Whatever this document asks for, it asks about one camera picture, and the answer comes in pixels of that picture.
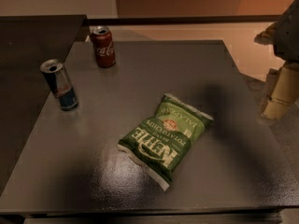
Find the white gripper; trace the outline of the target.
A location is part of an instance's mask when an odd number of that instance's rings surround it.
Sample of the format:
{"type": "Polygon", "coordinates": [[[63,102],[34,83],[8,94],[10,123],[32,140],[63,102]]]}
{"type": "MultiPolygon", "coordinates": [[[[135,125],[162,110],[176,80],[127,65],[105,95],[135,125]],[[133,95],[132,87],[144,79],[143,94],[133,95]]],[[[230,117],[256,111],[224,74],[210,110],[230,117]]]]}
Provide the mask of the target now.
{"type": "Polygon", "coordinates": [[[299,0],[292,4],[254,42],[273,45],[276,56],[285,60],[278,70],[270,69],[265,82],[265,97],[261,103],[261,116],[281,119],[299,99],[299,0]]]}

